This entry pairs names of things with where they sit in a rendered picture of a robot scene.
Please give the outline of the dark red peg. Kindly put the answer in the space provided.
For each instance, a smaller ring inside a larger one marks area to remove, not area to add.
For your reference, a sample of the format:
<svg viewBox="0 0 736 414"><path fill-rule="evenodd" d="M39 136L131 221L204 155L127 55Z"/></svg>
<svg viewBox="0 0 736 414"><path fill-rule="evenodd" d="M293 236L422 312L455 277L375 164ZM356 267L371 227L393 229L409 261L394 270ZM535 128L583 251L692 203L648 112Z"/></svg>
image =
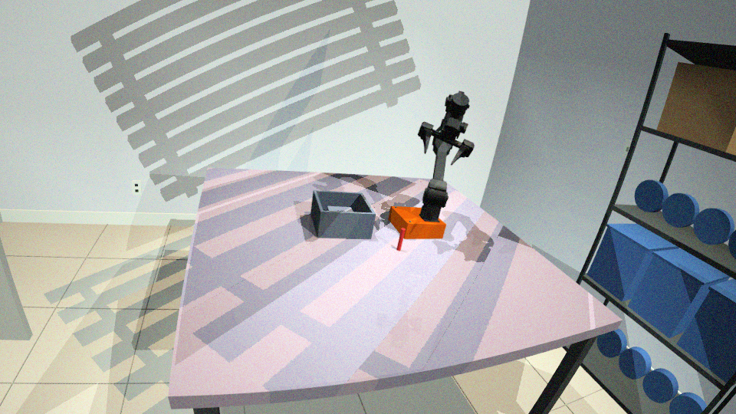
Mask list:
<svg viewBox="0 0 736 414"><path fill-rule="evenodd" d="M401 251L401 247L402 247L402 244L403 244L403 238L404 238L405 231L406 230L404 228L401 229L400 237L399 237L399 243L398 243L398 246L397 246L397 251Z"/></svg>

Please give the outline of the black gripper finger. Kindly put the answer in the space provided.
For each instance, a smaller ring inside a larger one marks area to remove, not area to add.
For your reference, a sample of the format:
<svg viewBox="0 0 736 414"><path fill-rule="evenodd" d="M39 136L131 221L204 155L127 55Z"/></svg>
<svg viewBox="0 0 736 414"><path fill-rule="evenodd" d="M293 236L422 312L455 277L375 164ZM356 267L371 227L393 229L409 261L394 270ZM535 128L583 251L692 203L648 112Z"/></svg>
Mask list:
<svg viewBox="0 0 736 414"><path fill-rule="evenodd" d="M454 162L456 162L458 159L460 159L461 157L464 158L465 155L467 154L468 150L469 150L469 148L467 146L461 145L461 147L459 147L459 149L458 149L457 154L455 155L455 158L451 161L451 165Z"/></svg>
<svg viewBox="0 0 736 414"><path fill-rule="evenodd" d="M428 145L429 145L429 141L430 141L431 135L432 135L432 131L427 130L427 129L423 129L421 140L423 140L423 142L424 142L425 154L427 152L427 149L429 148Z"/></svg>

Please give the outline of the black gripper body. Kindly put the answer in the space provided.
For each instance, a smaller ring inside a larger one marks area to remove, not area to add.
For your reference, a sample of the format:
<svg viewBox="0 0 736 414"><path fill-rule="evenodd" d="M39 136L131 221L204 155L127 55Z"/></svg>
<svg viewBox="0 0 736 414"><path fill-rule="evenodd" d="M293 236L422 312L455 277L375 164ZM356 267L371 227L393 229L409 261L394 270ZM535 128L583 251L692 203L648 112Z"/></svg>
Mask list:
<svg viewBox="0 0 736 414"><path fill-rule="evenodd" d="M448 118L445 119L445 122L443 123L440 132L438 132L438 131L436 131L436 130L433 129L434 125L432 125L430 123L427 123L427 122L423 122L421 124L421 127L419 128L418 136L420 136L420 137L422 136L423 129L430 130L430 131L432 131L432 136L441 139L443 142L449 143L449 144L451 144L453 146L456 146L458 148L461 147L461 145L467 146L469 148L469 150L468 150L467 154L465 155L465 157L469 157L470 153L472 153L473 149L475 148L475 145L474 145L473 142L464 139L463 143L461 143L461 142L455 140L456 136L455 136L454 133L451 133L450 131L447 131L447 130L443 131L443 133L442 133L442 129L443 129L444 125L446 125L447 119Z"/></svg>

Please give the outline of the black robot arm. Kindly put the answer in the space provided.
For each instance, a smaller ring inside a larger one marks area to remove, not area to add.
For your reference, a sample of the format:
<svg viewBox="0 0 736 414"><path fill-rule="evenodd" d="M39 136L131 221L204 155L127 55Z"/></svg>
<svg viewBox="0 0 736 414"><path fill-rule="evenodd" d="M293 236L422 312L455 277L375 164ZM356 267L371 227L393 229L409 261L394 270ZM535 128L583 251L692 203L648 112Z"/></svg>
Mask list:
<svg viewBox="0 0 736 414"><path fill-rule="evenodd" d="M441 125L436 131L439 132L441 130L445 119L448 118L446 125L444 125L442 129L442 133L445 130L450 131L455 134L456 139L458 139L460 133L465 134L468 124L465 122L462 123L462 121L465 111L470 107L468 104L469 102L470 101L467 95L465 95L465 92L459 91L454 95L449 94L445 99L446 114L442 119ZM446 192L447 183L443 182L445 162L453 145L443 142L437 137L433 137L432 146L433 152L435 153L435 168L433 178L430 179L429 184L423 193L423 205L419 215L424 222L440 223L439 216L441 209L442 207L445 207L449 198L448 193Z"/></svg>

